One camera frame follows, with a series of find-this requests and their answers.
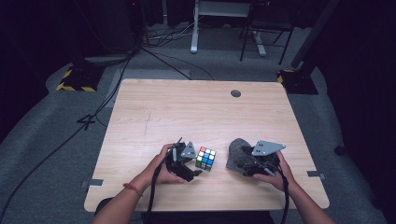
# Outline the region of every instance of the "black chair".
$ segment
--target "black chair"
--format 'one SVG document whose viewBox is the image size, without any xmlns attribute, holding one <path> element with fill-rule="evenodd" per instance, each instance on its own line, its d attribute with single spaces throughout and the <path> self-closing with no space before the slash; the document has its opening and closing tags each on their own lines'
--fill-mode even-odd
<svg viewBox="0 0 396 224">
<path fill-rule="evenodd" d="M 248 40 L 248 33 L 250 31 L 255 32 L 267 32 L 267 33 L 278 33 L 279 35 L 273 42 L 273 44 L 263 44 L 264 46 L 283 47 L 282 56 L 278 64 L 282 64 L 283 57 L 285 56 L 286 49 L 288 48 L 291 35 L 294 30 L 292 22 L 293 15 L 290 8 L 287 6 L 287 2 L 284 0 L 266 0 L 266 1 L 255 1 L 250 5 L 249 12 L 247 14 L 247 22 L 245 27 L 242 29 L 239 38 L 245 32 L 244 45 L 242 47 L 241 58 L 239 61 L 242 62 L 244 57 L 245 46 Z M 276 41 L 282 36 L 284 32 L 289 32 L 288 40 L 285 45 L 275 45 Z"/>
</svg>

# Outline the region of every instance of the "red bracelet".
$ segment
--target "red bracelet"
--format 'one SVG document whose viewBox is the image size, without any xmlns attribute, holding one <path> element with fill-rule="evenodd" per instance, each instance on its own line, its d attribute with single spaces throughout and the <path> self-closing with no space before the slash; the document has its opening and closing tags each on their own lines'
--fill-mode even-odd
<svg viewBox="0 0 396 224">
<path fill-rule="evenodd" d="M 134 190 L 134 192 L 136 192 L 140 197 L 143 197 L 143 194 L 140 193 L 140 191 L 139 191 L 137 188 L 135 188 L 134 186 L 132 186 L 130 183 L 124 183 L 123 186 L 124 186 L 126 189 Z"/>
</svg>

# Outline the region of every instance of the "colorful puzzle cube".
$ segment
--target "colorful puzzle cube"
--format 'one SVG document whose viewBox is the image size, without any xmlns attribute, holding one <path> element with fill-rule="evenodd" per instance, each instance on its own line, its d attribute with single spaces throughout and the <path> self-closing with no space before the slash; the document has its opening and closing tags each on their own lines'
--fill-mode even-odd
<svg viewBox="0 0 396 224">
<path fill-rule="evenodd" d="M 216 151 L 210 148 L 201 147 L 196 159 L 195 167 L 210 171 L 215 161 Z"/>
</svg>

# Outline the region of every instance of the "white desk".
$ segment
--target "white desk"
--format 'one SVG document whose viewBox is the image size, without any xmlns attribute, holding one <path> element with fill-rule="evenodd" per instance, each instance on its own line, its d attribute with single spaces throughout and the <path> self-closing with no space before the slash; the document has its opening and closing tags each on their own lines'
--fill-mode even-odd
<svg viewBox="0 0 396 224">
<path fill-rule="evenodd" d="M 191 53 L 198 51 L 198 22 L 199 16 L 227 16 L 227 17 L 247 17 L 250 3 L 232 3 L 232 2 L 208 2 L 202 0 L 195 0 L 194 8 L 194 29 L 191 40 Z M 261 56 L 265 56 L 264 45 L 260 38 L 260 32 L 253 33 L 254 40 L 257 43 L 257 48 Z"/>
<path fill-rule="evenodd" d="M 242 95 L 232 97 L 232 90 Z M 195 150 L 216 150 L 215 162 L 189 183 L 157 185 L 153 211 L 283 209 L 283 192 L 226 168 L 235 138 L 251 145 L 258 140 L 285 144 L 282 152 L 297 182 L 320 207 L 329 206 L 320 178 L 307 174 L 316 167 L 281 84 L 124 79 L 92 177 L 104 182 L 90 186 L 85 209 L 94 211 L 101 200 L 114 197 L 164 144 L 180 137 L 192 141 Z M 192 170 L 194 164 L 187 163 Z M 147 211 L 149 194 L 147 189 L 136 211 Z M 295 208 L 292 201 L 290 208 Z"/>
</svg>

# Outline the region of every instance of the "human arm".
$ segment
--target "human arm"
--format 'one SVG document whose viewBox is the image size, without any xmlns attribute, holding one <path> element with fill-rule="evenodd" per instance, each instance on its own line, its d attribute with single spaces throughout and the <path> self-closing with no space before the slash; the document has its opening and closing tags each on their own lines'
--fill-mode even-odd
<svg viewBox="0 0 396 224">
<path fill-rule="evenodd" d="M 160 154 L 156 155 L 148 166 L 131 180 L 130 185 L 134 186 L 139 193 L 143 193 L 151 185 L 151 179 L 155 169 L 172 145 L 163 146 Z M 158 184 L 184 182 L 185 180 L 170 174 L 165 167 L 161 169 L 157 179 Z M 136 191 L 123 189 L 95 216 L 92 223 L 129 223 L 139 199 L 140 195 Z"/>
<path fill-rule="evenodd" d="M 283 175 L 288 179 L 289 182 L 289 195 L 293 199 L 297 207 L 297 210 L 299 211 L 301 217 L 303 218 L 303 222 L 305 224 L 335 223 L 332 220 L 332 218 L 329 217 L 318 206 L 318 204 L 315 203 L 314 200 L 312 200 L 312 198 L 305 192 L 305 190 L 297 183 L 282 153 L 278 151 L 276 154 L 279 157 L 280 160 L 279 166 L 282 168 Z M 282 191 L 284 190 L 283 179 L 280 175 L 271 176 L 271 175 L 255 174 L 253 177 L 259 181 L 270 183 L 279 190 Z"/>
</svg>

